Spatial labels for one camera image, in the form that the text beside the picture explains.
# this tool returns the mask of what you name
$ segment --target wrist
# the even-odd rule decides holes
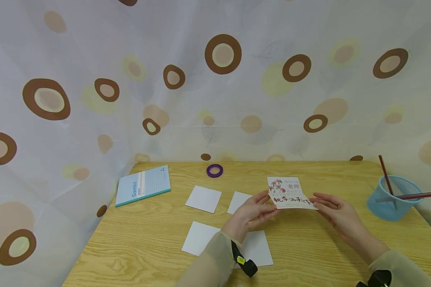
[[[350,245],[368,265],[389,250],[386,244],[368,231],[364,236]]]
[[[224,224],[221,231],[242,244],[248,232],[247,222],[235,213]]]

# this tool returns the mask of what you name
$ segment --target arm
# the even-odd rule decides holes
[[[239,242],[234,242],[238,248],[241,247]],[[224,286],[234,265],[231,238],[224,232],[218,232],[209,241],[203,253],[188,267],[176,287]]]
[[[188,267],[176,287],[224,286],[235,265],[231,241],[241,250],[247,232],[279,212],[275,205],[264,204],[268,199],[268,191],[263,191],[246,200]]]
[[[318,212],[328,220],[345,241],[369,265],[370,272],[391,272],[390,287],[431,286],[431,277],[403,254],[390,250],[373,236],[360,220],[354,207],[338,197],[314,193],[310,199]]]

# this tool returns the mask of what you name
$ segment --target purple tape roll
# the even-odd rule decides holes
[[[213,168],[213,167],[217,167],[218,169],[219,169],[219,172],[218,173],[211,173],[211,169]],[[216,177],[219,177],[219,176],[221,176],[222,175],[222,173],[223,173],[223,167],[220,165],[220,164],[211,164],[210,166],[208,166],[208,168],[206,169],[206,173],[209,175],[209,177],[212,177],[212,178],[216,178]]]

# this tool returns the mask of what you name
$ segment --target pencil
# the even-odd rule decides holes
[[[408,199],[423,199],[425,197],[431,197],[430,193],[414,193],[414,194],[405,194],[401,196],[397,196],[398,199],[408,200]],[[391,197],[385,197],[384,199],[376,199],[375,202],[387,202],[393,200]]]
[[[389,193],[392,196],[394,196],[393,190],[391,189],[391,183],[389,182],[388,173],[387,173],[387,170],[385,169],[385,163],[383,163],[382,155],[379,155],[378,159],[380,160],[380,165],[382,166],[383,174],[385,175],[385,181],[387,182]],[[393,203],[394,203],[394,208],[397,209],[397,203],[395,201]]]

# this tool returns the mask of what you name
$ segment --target blue mesh pen holder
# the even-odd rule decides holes
[[[367,207],[373,214],[387,221],[399,221],[409,209],[423,199],[398,199],[396,196],[421,193],[413,182],[400,176],[389,175],[394,196],[389,193],[385,177],[382,176],[372,195],[367,200]]]

